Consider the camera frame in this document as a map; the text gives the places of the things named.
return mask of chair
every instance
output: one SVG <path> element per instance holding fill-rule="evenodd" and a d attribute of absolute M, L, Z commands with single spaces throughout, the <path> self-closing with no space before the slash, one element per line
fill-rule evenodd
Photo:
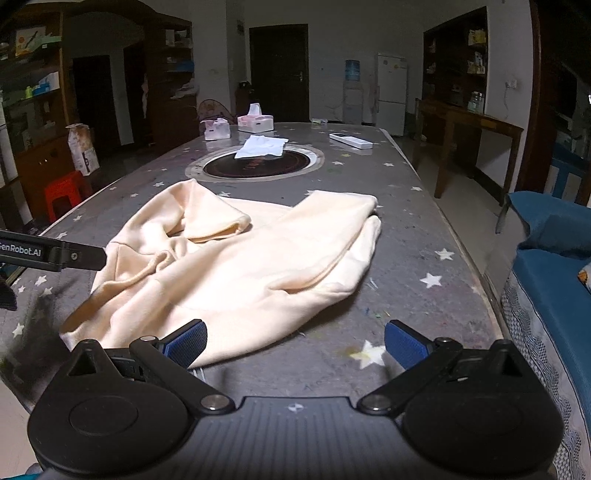
<path fill-rule="evenodd" d="M 74 208 L 90 195 L 92 195 L 92 189 L 78 170 L 52 181 L 45 187 L 45 201 L 47 203 L 50 222 L 54 223 L 57 220 L 55 210 L 53 209 L 53 202 L 58 198 L 68 197 L 70 205 Z"/>

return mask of sofa cushion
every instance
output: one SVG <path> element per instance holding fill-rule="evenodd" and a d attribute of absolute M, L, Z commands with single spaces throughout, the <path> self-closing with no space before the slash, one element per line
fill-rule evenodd
<path fill-rule="evenodd" d="M 587 260 L 519 250 L 513 271 L 539 313 L 591 419 L 591 295 L 577 273 Z"/>
<path fill-rule="evenodd" d="M 514 192 L 509 200 L 530 227 L 519 248 L 540 248 L 581 260 L 591 257 L 591 209 L 536 192 Z"/>

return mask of dark door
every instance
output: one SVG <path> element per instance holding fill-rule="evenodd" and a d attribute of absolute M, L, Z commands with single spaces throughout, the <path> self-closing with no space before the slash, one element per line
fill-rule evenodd
<path fill-rule="evenodd" d="M 252 87 L 275 122 L 309 122 L 308 25 L 250 29 Z"/>
<path fill-rule="evenodd" d="M 129 106 L 131 130 L 134 133 L 134 144 L 138 147 L 150 141 L 150 125 L 144 115 L 142 85 L 146 75 L 144 42 L 138 42 L 123 49 L 125 64 L 125 87 Z"/>
<path fill-rule="evenodd" d="M 108 55 L 73 59 L 74 89 L 78 115 L 94 130 L 98 154 L 109 154 L 121 146 Z"/>

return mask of blue gripper pad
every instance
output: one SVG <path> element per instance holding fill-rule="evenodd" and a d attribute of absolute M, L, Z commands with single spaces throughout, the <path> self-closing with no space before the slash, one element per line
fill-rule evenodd
<path fill-rule="evenodd" d="M 183 368 L 189 366 L 203 353 L 207 346 L 207 326 L 201 320 L 193 321 L 162 339 L 164 356 Z"/>
<path fill-rule="evenodd" d="M 391 320 L 384 330 L 386 351 L 406 370 L 429 356 L 431 341 L 399 320 Z"/>

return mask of remote control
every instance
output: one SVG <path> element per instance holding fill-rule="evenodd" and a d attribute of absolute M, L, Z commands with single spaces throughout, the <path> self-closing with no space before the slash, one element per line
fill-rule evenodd
<path fill-rule="evenodd" d="M 329 137 L 333 140 L 336 140 L 337 142 L 343 142 L 344 144 L 350 145 L 351 147 L 360 148 L 362 150 L 367 150 L 368 148 L 374 147 L 373 143 L 363 140 L 362 138 L 351 137 L 350 135 L 330 134 Z"/>

